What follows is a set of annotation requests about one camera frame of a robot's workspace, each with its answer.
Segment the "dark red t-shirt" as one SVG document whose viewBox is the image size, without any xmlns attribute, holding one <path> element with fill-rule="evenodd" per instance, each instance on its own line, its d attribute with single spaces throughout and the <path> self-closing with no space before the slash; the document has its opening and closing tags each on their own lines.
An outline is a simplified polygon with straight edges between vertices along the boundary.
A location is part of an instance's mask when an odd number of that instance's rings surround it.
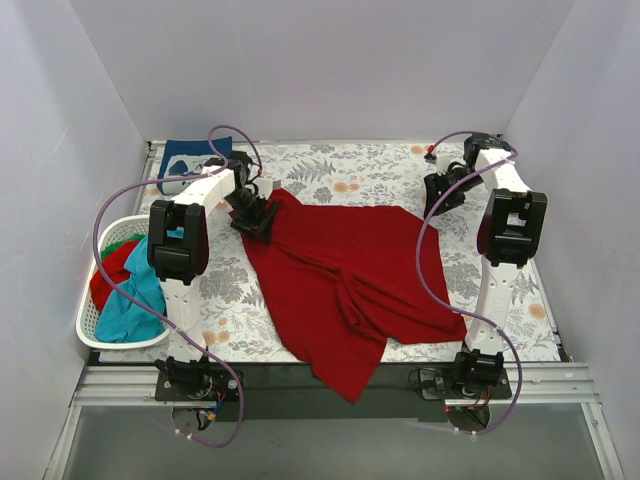
<svg viewBox="0 0 640 480">
<path fill-rule="evenodd" d="M 400 206 L 305 205 L 284 189 L 269 244 L 244 239 L 283 346 L 347 401 L 361 396 L 388 340 L 456 342 L 438 232 Z"/>
</svg>

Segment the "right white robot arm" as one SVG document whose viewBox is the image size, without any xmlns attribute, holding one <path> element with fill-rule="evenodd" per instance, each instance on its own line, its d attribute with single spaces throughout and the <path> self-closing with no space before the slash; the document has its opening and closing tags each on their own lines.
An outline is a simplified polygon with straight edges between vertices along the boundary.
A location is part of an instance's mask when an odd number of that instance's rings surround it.
<svg viewBox="0 0 640 480">
<path fill-rule="evenodd" d="M 435 165 L 435 172 L 424 177 L 425 223 L 462 205 L 466 193 L 480 184 L 489 193 L 476 240 L 479 296 L 450 374 L 452 387 L 464 397 L 488 399 L 507 385 L 503 349 L 517 353 L 504 328 L 516 280 L 538 251 L 547 209 L 547 196 L 518 174 L 517 156 L 501 137 L 476 131 L 450 133 L 425 154 Z"/>
</svg>

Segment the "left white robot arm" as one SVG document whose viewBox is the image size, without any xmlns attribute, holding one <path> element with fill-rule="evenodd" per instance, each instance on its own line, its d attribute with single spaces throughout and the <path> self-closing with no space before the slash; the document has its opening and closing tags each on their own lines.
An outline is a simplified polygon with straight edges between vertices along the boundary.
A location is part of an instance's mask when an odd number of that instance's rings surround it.
<svg viewBox="0 0 640 480">
<path fill-rule="evenodd" d="M 231 227 L 249 240 L 267 244 L 279 207 L 271 202 L 271 181 L 250 177 L 252 159 L 232 152 L 228 163 L 212 158 L 203 179 L 172 200 L 159 200 L 149 212 L 148 263 L 160 282 L 166 316 L 172 322 L 168 358 L 156 363 L 172 387 L 188 398 L 211 396 L 214 374 L 205 354 L 203 321 L 196 305 L 200 277 L 209 261 L 207 218 L 221 202 L 233 209 Z"/>
</svg>

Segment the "floral patterned table cloth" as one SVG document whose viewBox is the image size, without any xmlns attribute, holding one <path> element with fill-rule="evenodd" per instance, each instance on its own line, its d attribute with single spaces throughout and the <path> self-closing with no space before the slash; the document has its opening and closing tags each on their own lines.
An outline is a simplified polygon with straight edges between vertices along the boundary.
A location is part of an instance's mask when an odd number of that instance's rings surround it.
<svg viewBox="0 0 640 480">
<path fill-rule="evenodd" d="M 279 180 L 304 204 L 395 205 L 416 216 L 424 210 L 423 178 L 433 168 L 422 144 L 262 145 L 264 175 Z M 488 193 L 482 186 L 465 203 L 431 221 L 451 304 L 472 311 L 480 292 L 481 260 L 476 234 Z M 200 313 L 209 349 L 227 362 L 292 362 L 281 344 L 259 290 L 256 274 L 229 207 L 220 203 L 209 217 L 210 261 L 200 284 Z M 519 273 L 505 331 L 524 362 L 562 358 L 558 329 L 533 264 Z"/>
</svg>

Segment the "folded blue printed t-shirt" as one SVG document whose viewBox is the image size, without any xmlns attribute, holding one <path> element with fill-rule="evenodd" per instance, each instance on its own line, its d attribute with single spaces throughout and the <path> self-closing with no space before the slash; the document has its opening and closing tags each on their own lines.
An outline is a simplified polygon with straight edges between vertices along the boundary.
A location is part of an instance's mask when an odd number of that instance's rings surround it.
<svg viewBox="0 0 640 480">
<path fill-rule="evenodd" d="M 213 140 L 214 147 L 229 157 L 232 153 L 231 136 Z M 170 177 L 190 177 L 200 175 L 205 163 L 211 158 L 219 158 L 211 149 L 207 140 L 181 141 L 168 140 L 160 165 L 158 179 Z M 165 196 L 173 196 L 185 190 L 193 181 L 159 182 L 157 188 Z"/>
</svg>

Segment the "white plastic laundry basket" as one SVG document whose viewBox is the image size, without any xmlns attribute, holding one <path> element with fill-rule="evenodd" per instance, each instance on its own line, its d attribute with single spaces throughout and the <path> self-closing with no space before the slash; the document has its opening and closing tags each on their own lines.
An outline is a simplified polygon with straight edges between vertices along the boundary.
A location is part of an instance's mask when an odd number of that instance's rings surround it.
<svg viewBox="0 0 640 480">
<path fill-rule="evenodd" d="M 95 241 L 97 251 L 101 252 L 104 246 L 108 246 L 120 240 L 125 240 L 134 234 L 146 234 L 147 230 L 147 215 L 132 215 L 120 218 L 107 226 L 99 239 Z M 168 337 L 169 331 L 165 329 L 156 337 L 145 341 L 126 343 L 109 343 L 99 341 L 96 337 L 96 327 L 100 313 L 96 309 L 90 295 L 90 280 L 96 271 L 97 264 L 95 259 L 92 259 L 75 323 L 76 334 L 82 343 L 97 350 L 135 350 L 155 346 Z"/>
</svg>

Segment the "green t-shirt in basket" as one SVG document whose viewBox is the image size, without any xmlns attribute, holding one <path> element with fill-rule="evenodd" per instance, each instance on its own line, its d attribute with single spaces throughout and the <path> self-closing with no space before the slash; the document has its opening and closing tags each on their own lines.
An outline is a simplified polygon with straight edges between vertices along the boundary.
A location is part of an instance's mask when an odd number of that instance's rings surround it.
<svg viewBox="0 0 640 480">
<path fill-rule="evenodd" d="M 124 265 L 142 239 L 143 237 L 141 235 L 134 235 L 125 240 L 108 245 L 100 253 L 101 261 L 103 263 Z"/>
</svg>

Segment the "turquoise t-shirt in basket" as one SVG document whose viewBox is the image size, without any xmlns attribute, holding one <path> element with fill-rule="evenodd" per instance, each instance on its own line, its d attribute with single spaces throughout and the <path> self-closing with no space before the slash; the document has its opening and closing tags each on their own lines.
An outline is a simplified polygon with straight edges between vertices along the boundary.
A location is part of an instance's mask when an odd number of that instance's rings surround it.
<svg viewBox="0 0 640 480">
<path fill-rule="evenodd" d="M 90 281 L 91 299 L 100 313 L 96 337 L 101 342 L 145 341 L 165 330 L 163 322 L 148 311 L 163 313 L 165 299 L 147 261 L 148 238 L 141 236 L 124 265 L 102 262 L 108 276 L 97 272 Z"/>
</svg>

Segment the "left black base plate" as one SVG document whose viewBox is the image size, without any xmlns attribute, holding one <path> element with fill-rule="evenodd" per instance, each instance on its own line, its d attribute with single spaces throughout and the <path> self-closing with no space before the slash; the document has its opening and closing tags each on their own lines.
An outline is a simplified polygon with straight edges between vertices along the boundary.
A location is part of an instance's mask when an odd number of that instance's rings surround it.
<svg viewBox="0 0 640 480">
<path fill-rule="evenodd" d="M 236 371 L 237 379 L 222 367 L 211 367 L 196 381 L 179 379 L 160 372 L 154 399 L 164 402 L 239 401 L 239 385 L 244 385 L 244 371 Z"/>
</svg>

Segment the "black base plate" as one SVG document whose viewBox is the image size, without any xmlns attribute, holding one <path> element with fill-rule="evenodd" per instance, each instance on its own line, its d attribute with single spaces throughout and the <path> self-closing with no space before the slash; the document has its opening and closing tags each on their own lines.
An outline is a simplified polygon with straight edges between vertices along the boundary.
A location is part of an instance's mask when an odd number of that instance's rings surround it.
<svg viewBox="0 0 640 480">
<path fill-rule="evenodd" d="M 512 397 L 512 389 L 509 384 L 507 372 L 502 370 L 495 386 L 463 384 L 453 378 L 453 370 L 444 367 L 417 368 L 408 375 L 408 383 L 424 400 L 460 399 L 472 400 L 485 399 L 489 394 L 490 400 L 507 400 Z"/>
<path fill-rule="evenodd" d="M 164 402 L 239 401 L 239 385 L 244 385 L 244 371 L 236 371 L 237 379 L 222 367 L 211 367 L 196 381 L 179 379 L 160 372 L 154 399 Z"/>
</svg>

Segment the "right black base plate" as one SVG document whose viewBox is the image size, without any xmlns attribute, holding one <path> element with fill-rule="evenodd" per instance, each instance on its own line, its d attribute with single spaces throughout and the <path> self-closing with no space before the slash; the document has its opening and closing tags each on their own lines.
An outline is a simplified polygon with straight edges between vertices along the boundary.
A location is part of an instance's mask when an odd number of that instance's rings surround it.
<svg viewBox="0 0 640 480">
<path fill-rule="evenodd" d="M 408 375 L 408 383 L 424 400 L 460 399 L 472 400 L 485 399 L 489 394 L 490 400 L 507 400 L 512 397 L 512 389 L 509 384 L 507 372 L 502 370 L 495 386 L 463 384 L 453 378 L 453 370 L 444 367 L 417 368 Z"/>
</svg>

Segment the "aluminium frame rail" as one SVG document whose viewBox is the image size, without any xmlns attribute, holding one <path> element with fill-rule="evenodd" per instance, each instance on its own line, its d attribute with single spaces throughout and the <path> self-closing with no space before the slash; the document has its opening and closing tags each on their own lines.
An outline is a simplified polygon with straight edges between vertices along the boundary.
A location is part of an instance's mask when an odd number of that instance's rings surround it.
<svg viewBox="0 0 640 480">
<path fill-rule="evenodd" d="M 408 373 L 402 364 L 385 364 L 372 378 L 366 391 L 391 393 L 404 391 Z M 314 378 L 310 369 L 298 364 L 246 364 L 244 395 L 257 393 L 310 393 L 340 398 L 334 391 Z M 542 362 L 526 363 L 522 371 L 506 366 L 510 388 L 517 382 L 523 385 L 518 399 L 520 404 L 573 404 L 598 403 L 600 395 L 583 363 Z M 87 367 L 81 375 L 73 400 L 78 405 L 144 405 L 152 404 L 159 373 L 151 366 L 97 366 Z"/>
</svg>

